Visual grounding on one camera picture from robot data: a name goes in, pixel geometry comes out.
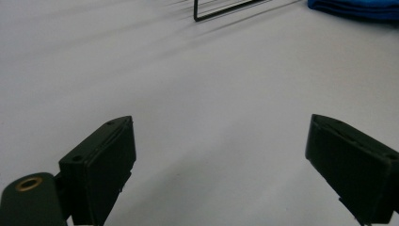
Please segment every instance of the blue towel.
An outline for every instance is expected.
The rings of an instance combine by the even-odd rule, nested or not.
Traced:
[[[399,21],[399,0],[308,0],[312,9],[381,21]]]

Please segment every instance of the white table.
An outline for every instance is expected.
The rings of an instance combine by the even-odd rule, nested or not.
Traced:
[[[399,150],[399,32],[275,0],[0,2],[0,190],[132,115],[120,226],[356,226],[305,159],[312,113]],[[391,225],[398,225],[394,214]]]

